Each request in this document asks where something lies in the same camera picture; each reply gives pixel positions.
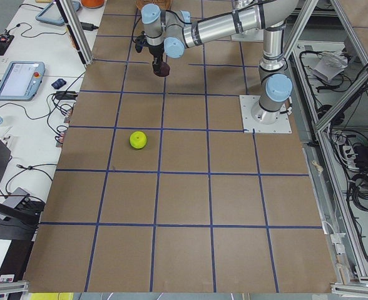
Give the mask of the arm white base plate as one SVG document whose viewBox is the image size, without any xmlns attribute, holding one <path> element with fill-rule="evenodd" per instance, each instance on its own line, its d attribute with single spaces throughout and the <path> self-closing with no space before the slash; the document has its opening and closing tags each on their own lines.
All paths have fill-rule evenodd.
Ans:
<svg viewBox="0 0 368 300">
<path fill-rule="evenodd" d="M 243 42 L 258 42 L 263 41 L 263 30 L 262 29 L 249 29 L 239 34 L 231 35 L 232 41 L 243 41 Z"/>
<path fill-rule="evenodd" d="M 264 111 L 258 95 L 239 95 L 244 133 L 291 134 L 292 129 L 285 103 L 276 112 Z"/>
</svg>

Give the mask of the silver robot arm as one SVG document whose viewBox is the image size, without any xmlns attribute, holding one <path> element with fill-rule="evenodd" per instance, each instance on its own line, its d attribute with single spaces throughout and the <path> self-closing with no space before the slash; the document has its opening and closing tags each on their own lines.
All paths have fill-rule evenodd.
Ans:
<svg viewBox="0 0 368 300">
<path fill-rule="evenodd" d="M 141 9 L 143 31 L 133 42 L 138 53 L 147 48 L 153 56 L 153 73 L 166 77 L 170 67 L 163 60 L 165 56 L 178 59 L 186 49 L 262 31 L 263 55 L 258 70 L 263 92 L 250 115 L 257 124 L 269 126 L 278 121 L 293 88 L 284 74 L 284 31 L 297 5 L 297 1 L 239 1 L 229 12 L 194 20 L 188 11 L 162 9 L 150 2 Z"/>
</svg>

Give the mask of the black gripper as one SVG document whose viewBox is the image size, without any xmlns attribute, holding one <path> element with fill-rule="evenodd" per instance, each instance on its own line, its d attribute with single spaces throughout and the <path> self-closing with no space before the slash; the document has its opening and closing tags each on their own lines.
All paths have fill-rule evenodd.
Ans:
<svg viewBox="0 0 368 300">
<path fill-rule="evenodd" d="M 163 53 L 164 53 L 163 45 L 148 46 L 148 50 L 150 54 L 153 56 L 152 64 L 163 61 Z"/>
</svg>

